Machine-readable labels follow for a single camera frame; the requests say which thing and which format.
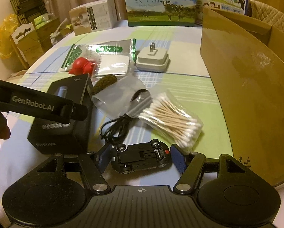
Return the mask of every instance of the black handheld device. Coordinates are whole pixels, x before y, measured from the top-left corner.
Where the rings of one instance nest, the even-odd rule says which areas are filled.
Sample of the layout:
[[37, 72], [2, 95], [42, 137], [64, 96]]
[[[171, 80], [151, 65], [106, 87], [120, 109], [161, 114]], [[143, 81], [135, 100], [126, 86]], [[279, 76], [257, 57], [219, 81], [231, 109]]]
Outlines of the black handheld device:
[[[56, 154], [12, 184], [2, 204], [10, 228], [274, 228], [280, 197], [270, 184], [227, 154], [207, 159], [173, 144], [170, 154], [183, 173], [170, 186], [114, 186], [101, 173], [111, 145], [77, 158]], [[84, 188], [66, 177], [80, 172]], [[200, 185], [206, 172], [218, 177]]]
[[74, 103], [63, 96], [55, 96], [1, 80], [0, 111], [13, 111], [62, 124], [69, 123], [70, 119], [83, 121], [88, 114], [86, 106]]

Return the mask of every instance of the cotton swab pack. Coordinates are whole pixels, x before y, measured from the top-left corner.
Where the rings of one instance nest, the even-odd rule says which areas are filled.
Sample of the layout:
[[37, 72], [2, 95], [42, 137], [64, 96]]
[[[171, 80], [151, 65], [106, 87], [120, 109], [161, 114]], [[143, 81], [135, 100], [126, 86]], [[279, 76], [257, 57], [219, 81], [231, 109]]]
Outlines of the cotton swab pack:
[[165, 135], [172, 136], [183, 149], [194, 146], [203, 127], [198, 116], [188, 114], [167, 90], [152, 95], [150, 106], [143, 109], [138, 118]]

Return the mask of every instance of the metal screw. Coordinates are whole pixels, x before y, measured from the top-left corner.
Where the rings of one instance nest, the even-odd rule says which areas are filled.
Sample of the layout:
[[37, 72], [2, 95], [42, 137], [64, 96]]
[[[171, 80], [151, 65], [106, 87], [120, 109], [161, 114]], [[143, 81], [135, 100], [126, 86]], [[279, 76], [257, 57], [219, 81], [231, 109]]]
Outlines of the metal screw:
[[101, 192], [108, 189], [108, 186], [103, 183], [97, 183], [92, 187], [95, 191]]
[[190, 188], [191, 188], [191, 186], [186, 184], [186, 183], [181, 183], [181, 184], [178, 184], [176, 186], [176, 189], [180, 190], [180, 191], [188, 191], [188, 190], [190, 190]]

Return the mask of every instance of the red toy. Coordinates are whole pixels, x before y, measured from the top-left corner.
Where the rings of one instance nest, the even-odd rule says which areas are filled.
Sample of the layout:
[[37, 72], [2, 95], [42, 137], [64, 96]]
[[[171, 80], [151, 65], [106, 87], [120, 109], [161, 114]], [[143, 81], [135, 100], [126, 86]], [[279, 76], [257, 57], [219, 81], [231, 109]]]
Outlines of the red toy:
[[68, 73], [74, 75], [92, 74], [95, 65], [95, 60], [79, 57], [73, 62], [72, 68]]

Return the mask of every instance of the plastic bag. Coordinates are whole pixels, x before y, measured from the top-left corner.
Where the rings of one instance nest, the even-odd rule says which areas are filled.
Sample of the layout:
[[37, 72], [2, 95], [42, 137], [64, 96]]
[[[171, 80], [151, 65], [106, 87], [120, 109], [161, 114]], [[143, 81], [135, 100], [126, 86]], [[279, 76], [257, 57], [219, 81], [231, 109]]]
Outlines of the plastic bag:
[[11, 14], [3, 20], [0, 27], [0, 58], [10, 58], [13, 53], [12, 44], [9, 36], [14, 33], [15, 29], [20, 26], [17, 16]]
[[137, 77], [127, 75], [93, 95], [91, 100], [105, 116], [115, 119], [130, 109], [133, 96], [141, 89], [145, 90], [143, 82]]
[[138, 117], [167, 138], [172, 137], [181, 148], [193, 147], [203, 128], [200, 118], [196, 114], [188, 114], [176, 98], [161, 86], [154, 86], [149, 93], [141, 93], [142, 98], [127, 114]]
[[72, 45], [62, 68], [69, 71], [78, 57], [95, 60], [97, 66], [91, 76], [93, 82], [108, 74], [121, 78], [134, 71], [135, 39], [97, 45]]

